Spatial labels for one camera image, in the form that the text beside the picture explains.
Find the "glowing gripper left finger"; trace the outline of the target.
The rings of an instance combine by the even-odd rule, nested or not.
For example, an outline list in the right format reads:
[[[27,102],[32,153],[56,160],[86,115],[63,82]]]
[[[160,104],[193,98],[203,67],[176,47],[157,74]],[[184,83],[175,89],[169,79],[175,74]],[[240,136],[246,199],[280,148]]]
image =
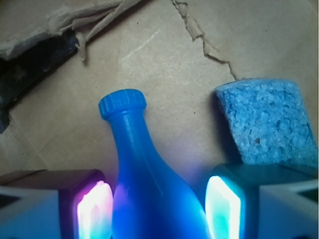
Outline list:
[[[113,195],[102,171],[15,171],[0,177],[2,239],[109,239]]]

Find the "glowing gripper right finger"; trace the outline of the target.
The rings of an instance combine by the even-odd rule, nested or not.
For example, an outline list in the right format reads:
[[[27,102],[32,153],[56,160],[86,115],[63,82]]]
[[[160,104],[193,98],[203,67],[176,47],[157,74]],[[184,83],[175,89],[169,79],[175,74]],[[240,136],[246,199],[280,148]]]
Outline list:
[[[318,170],[303,165],[217,165],[205,212],[214,239],[316,239]]]

